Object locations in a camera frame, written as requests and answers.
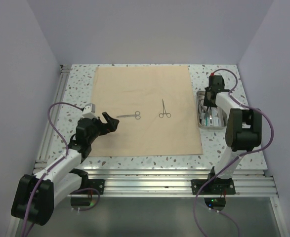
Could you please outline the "surgical scissors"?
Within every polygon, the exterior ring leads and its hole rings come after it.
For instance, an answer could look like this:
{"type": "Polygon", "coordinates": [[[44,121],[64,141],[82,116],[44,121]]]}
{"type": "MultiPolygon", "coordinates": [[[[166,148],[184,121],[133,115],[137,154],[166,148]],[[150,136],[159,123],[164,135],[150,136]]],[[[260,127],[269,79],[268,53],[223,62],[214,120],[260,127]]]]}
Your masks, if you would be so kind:
{"type": "Polygon", "coordinates": [[[135,111],[133,114],[119,115],[117,118],[135,118],[136,120],[139,120],[141,119],[141,115],[139,111],[135,111]]]}

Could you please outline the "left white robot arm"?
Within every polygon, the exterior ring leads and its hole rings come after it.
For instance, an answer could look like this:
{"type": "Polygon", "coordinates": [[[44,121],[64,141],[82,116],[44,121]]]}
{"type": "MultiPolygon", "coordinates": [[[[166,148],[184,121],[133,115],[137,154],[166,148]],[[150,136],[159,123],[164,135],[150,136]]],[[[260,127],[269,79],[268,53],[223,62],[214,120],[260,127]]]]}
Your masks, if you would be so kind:
{"type": "Polygon", "coordinates": [[[66,151],[34,174],[25,174],[18,183],[11,215],[38,225],[45,225],[56,205],[70,194],[98,194],[91,186],[87,172],[78,166],[88,157],[96,138],[117,130],[119,120],[103,112],[99,117],[82,118],[70,138],[66,151]]]}

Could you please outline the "long tweezers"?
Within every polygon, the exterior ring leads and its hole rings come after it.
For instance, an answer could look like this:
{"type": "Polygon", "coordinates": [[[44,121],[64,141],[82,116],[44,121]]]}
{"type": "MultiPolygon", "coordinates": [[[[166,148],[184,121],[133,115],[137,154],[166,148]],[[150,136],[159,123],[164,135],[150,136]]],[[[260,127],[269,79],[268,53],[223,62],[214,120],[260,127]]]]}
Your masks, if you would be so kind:
{"type": "Polygon", "coordinates": [[[205,120],[212,120],[212,114],[211,114],[210,107],[205,107],[203,105],[199,105],[199,106],[200,106],[201,113],[204,113],[204,119],[205,120]]]}

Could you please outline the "hemostat forceps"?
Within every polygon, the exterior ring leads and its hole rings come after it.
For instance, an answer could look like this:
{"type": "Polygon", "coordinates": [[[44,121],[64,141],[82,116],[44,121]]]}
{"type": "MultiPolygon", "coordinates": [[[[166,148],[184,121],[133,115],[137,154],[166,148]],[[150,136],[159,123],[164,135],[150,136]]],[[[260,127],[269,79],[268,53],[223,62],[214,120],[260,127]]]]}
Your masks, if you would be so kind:
{"type": "Polygon", "coordinates": [[[168,113],[166,111],[166,107],[165,107],[165,103],[164,103],[164,100],[162,99],[162,108],[163,108],[163,111],[161,113],[159,113],[159,118],[170,118],[171,117],[171,113],[168,113]]]}

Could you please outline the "green white suture packet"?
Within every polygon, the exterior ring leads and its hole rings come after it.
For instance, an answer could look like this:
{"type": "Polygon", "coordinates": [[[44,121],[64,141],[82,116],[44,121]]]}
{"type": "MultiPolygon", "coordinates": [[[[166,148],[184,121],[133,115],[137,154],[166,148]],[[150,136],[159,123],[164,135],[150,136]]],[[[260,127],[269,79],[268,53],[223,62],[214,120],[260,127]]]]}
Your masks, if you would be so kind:
{"type": "Polygon", "coordinates": [[[217,117],[203,118],[201,120],[202,126],[221,127],[221,121],[217,117]]]}

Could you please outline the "stainless steel tray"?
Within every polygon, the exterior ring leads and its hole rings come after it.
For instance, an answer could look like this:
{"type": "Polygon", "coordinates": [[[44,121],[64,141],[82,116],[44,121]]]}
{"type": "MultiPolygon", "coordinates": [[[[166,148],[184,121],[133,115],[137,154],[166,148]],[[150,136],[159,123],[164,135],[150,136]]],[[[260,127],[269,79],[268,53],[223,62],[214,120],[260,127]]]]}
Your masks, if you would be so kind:
{"type": "Polygon", "coordinates": [[[196,92],[198,125],[202,129],[221,130],[227,125],[227,116],[220,108],[204,106],[205,91],[196,92]]]}

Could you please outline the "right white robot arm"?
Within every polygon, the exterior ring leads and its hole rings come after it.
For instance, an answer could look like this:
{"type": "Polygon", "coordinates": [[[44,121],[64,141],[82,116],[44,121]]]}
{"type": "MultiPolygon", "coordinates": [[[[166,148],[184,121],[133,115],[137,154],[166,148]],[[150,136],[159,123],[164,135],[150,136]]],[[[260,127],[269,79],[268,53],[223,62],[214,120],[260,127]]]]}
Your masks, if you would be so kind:
{"type": "Polygon", "coordinates": [[[204,106],[220,108],[228,117],[225,142],[226,149],[216,166],[208,175],[207,189],[217,194],[224,189],[223,180],[231,179],[242,158],[261,144],[262,115],[249,109],[232,97],[225,88],[222,76],[211,74],[205,88],[204,106]]]}

